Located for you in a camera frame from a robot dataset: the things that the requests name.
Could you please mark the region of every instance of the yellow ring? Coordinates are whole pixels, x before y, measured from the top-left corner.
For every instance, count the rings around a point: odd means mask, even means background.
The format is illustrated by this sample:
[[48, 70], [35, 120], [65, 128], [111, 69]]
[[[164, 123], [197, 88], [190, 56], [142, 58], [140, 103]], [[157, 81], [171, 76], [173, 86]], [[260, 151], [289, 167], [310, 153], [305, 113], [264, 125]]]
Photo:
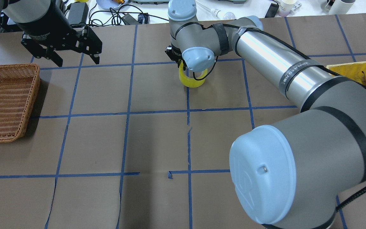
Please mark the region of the yellow ring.
[[[204, 70], [203, 73], [200, 76], [200, 79], [205, 77], [205, 75], [207, 74], [208, 70]], [[179, 79], [180, 82], [182, 82], [182, 84], [186, 87], [200, 87], [206, 79], [204, 80], [195, 80], [193, 78], [188, 77], [185, 72], [183, 71], [183, 63], [179, 64]]]

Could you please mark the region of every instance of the basket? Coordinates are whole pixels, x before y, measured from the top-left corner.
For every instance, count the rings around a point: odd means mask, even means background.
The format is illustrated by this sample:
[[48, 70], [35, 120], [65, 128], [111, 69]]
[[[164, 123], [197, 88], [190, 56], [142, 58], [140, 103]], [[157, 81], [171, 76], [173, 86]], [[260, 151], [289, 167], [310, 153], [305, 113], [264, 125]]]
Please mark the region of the basket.
[[366, 76], [366, 61], [327, 65], [327, 68], [366, 86], [366, 81], [362, 74], [363, 71]]
[[0, 65], [0, 142], [25, 135], [39, 90], [37, 64]]

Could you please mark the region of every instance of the white table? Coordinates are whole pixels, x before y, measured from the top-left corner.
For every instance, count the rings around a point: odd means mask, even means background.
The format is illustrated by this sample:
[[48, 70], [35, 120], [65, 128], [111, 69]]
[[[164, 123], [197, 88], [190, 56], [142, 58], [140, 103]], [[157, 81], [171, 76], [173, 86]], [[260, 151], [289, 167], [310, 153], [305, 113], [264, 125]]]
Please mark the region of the white table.
[[[271, 0], [247, 0], [243, 4], [234, 4], [232, 2], [226, 1], [218, 1], [218, 0], [199, 0], [201, 3], [209, 6], [210, 8], [217, 8], [225, 11], [230, 11], [235, 14], [237, 18], [255, 15], [259, 18], [264, 18], [265, 14], [273, 1]], [[327, 11], [325, 11], [324, 5], [326, 0], [298, 0], [302, 6], [296, 10], [295, 14], [289, 15], [290, 17], [294, 16], [316, 16], [316, 15], [327, 15]], [[90, 0], [87, 3], [89, 8], [91, 9], [95, 4], [96, 0]], [[167, 3], [164, 4], [136, 4], [130, 3], [135, 6], [138, 6], [144, 13], [149, 13], [152, 15], [156, 15], [159, 17], [163, 17], [167, 19]], [[203, 7], [197, 6], [197, 18], [199, 21], [212, 21], [218, 20], [214, 17], [210, 12], [206, 11]], [[100, 7], [96, 7], [94, 11], [102, 10]], [[125, 6], [121, 11], [124, 12], [138, 12], [137, 9], [130, 6]], [[352, 5], [351, 9], [348, 11], [348, 14], [352, 13], [366, 13], [366, 0], [357, 0], [354, 5]], [[132, 16], [137, 19], [138, 14], [132, 14]], [[103, 22], [107, 21], [111, 17], [110, 13], [100, 12], [96, 13], [93, 18], [97, 18], [102, 20]], [[167, 21], [158, 19], [155, 17], [150, 17], [150, 23], [166, 23]]]

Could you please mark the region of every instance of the white cup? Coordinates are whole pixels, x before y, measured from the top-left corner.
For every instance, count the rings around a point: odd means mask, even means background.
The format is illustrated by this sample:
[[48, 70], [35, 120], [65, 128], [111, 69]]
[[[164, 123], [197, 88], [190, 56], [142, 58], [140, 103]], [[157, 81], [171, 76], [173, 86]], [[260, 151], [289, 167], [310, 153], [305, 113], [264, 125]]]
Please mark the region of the white cup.
[[329, 14], [346, 14], [356, 0], [335, 0]]
[[280, 0], [278, 15], [281, 17], [288, 16], [296, 2], [297, 0]]

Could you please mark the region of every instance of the yellow plastic crate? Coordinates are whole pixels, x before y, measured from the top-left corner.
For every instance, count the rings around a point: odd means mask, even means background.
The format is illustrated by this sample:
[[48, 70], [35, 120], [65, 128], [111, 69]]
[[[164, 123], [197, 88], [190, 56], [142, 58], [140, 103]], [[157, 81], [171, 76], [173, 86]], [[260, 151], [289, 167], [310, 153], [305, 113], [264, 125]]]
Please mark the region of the yellow plastic crate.
[[366, 76], [366, 61], [327, 65], [327, 68], [366, 86], [366, 81], [362, 74], [363, 71]]

